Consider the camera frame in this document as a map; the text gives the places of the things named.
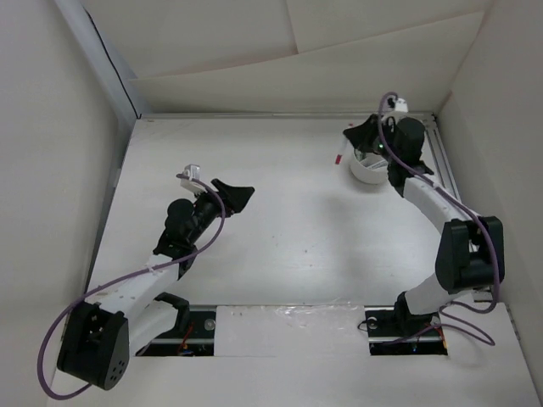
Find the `blue capped white marker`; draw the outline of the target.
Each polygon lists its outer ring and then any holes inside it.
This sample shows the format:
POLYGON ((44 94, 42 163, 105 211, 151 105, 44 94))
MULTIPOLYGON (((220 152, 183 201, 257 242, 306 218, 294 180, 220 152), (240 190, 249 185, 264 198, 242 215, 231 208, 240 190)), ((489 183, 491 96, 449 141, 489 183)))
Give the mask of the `blue capped white marker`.
POLYGON ((380 160, 377 163, 369 165, 367 168, 369 170, 376 170, 377 168, 381 168, 381 167, 386 166, 386 165, 387 165, 387 162, 385 160, 380 160))

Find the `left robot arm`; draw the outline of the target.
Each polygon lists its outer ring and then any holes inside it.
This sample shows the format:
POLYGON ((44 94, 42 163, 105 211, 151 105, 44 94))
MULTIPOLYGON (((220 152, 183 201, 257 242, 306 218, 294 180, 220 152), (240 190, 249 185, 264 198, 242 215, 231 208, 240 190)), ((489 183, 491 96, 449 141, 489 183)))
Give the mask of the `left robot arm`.
POLYGON ((241 213, 255 190, 214 179, 209 185, 186 175, 181 185, 194 195, 169 204, 165 226, 141 270, 106 284, 108 293, 70 308, 57 367, 90 386, 110 390, 131 357, 163 333, 180 336, 190 320, 187 300, 166 290, 201 254, 197 241, 217 221, 241 213))

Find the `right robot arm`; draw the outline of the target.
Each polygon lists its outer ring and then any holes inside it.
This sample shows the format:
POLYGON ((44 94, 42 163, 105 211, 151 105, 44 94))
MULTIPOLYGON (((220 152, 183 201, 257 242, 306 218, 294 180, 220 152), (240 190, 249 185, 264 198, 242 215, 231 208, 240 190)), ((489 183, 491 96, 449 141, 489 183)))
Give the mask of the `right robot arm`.
POLYGON ((372 114, 350 125, 343 136, 364 158, 386 164, 389 184, 416 206, 440 234, 434 272, 416 287, 400 293, 387 318, 402 342, 438 324, 439 313, 472 290, 489 288, 497 305, 505 276, 504 233, 495 216, 482 216, 459 202, 435 179, 423 161, 424 124, 412 117, 399 120, 372 114))

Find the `white round divided container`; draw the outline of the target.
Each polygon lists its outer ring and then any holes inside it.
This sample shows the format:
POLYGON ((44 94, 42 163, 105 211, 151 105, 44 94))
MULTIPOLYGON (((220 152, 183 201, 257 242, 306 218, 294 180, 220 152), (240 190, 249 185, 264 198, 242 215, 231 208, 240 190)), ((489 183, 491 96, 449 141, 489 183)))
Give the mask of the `white round divided container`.
POLYGON ((369 170, 367 167, 371 164, 377 163, 380 160, 385 160, 380 155, 370 153, 367 155, 353 154, 350 159, 350 172, 360 182, 368 185, 383 184, 388 179, 388 162, 386 166, 377 168, 376 170, 369 170))

